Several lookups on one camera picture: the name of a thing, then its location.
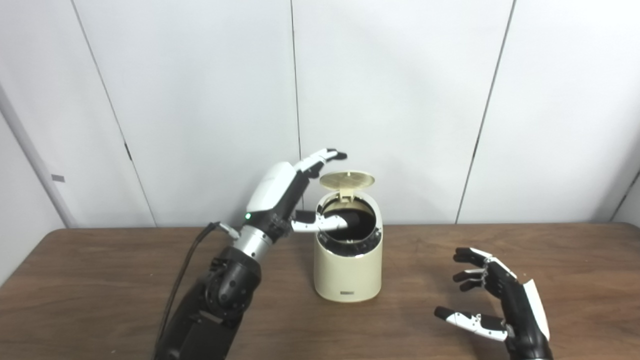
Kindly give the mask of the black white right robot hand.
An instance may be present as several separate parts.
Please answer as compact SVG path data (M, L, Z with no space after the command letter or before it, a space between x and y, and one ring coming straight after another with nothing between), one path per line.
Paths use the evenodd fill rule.
M452 277L459 289L462 292L485 289L500 301L503 316L438 306L434 310L435 317L479 337L505 344L511 360L554 358L546 310L533 279L521 283L496 256L473 247L456 248L452 259L475 266Z

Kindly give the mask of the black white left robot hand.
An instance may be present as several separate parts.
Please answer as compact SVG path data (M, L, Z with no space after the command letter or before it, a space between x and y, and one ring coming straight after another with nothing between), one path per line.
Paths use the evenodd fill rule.
M345 160L347 154L324 148L292 165L277 162L263 176L246 207L245 225L254 228L275 243L291 231L318 233L355 227L361 217L355 212L324 216L319 212L297 210L311 180L334 160Z

